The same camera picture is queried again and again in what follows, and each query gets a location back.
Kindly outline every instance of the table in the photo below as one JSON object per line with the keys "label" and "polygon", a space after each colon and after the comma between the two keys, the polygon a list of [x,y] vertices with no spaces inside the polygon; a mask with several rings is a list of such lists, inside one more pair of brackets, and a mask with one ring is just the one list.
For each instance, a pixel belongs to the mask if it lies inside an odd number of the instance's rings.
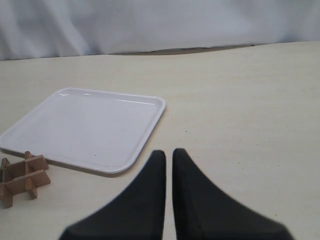
{"label": "table", "polygon": [[177,147],[226,193],[283,222],[297,240],[320,238],[320,42],[1,61],[0,133],[66,87],[153,95],[167,107],[125,174],[51,165],[51,184],[38,189],[38,199],[16,195],[12,208],[0,209],[0,239],[57,239],[116,197],[154,149],[167,156],[163,239],[175,239]]}

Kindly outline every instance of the tabletop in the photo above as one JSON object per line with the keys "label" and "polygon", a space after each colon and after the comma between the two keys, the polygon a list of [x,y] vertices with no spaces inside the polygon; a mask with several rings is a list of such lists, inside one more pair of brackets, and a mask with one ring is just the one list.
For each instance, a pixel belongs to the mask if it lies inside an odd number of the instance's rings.
{"label": "tabletop", "polygon": [[[217,186],[320,238],[320,42],[0,62],[0,134],[53,92],[85,88],[165,99],[166,110],[135,164],[104,177],[50,165],[38,198],[0,207],[0,239],[56,240],[115,198],[154,149],[167,156],[163,239],[175,239],[172,152],[185,148]],[[0,152],[11,162],[17,156]]]}

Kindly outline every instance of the white fabric backdrop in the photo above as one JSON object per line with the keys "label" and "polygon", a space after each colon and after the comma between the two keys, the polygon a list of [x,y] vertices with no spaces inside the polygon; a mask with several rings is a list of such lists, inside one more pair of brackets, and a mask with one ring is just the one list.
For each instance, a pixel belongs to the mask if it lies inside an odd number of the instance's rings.
{"label": "white fabric backdrop", "polygon": [[0,60],[320,40],[320,0],[0,0]]}

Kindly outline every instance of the white tray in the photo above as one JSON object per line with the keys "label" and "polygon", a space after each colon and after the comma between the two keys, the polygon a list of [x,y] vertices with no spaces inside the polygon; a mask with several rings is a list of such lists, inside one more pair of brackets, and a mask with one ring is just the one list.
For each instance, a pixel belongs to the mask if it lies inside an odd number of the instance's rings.
{"label": "white tray", "polygon": [[137,159],[166,103],[154,96],[66,88],[0,136],[0,147],[119,173]]}

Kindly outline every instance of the black rubber pad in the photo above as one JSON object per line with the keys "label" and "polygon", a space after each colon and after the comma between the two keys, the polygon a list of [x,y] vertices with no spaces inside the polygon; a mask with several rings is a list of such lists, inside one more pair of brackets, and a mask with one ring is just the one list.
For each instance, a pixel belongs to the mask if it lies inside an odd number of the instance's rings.
{"label": "black rubber pad", "polygon": [[61,240],[161,240],[166,156],[155,150],[133,182],[108,205],[69,226]]}
{"label": "black rubber pad", "polygon": [[178,240],[293,240],[283,224],[215,186],[184,149],[173,153],[172,199]]}

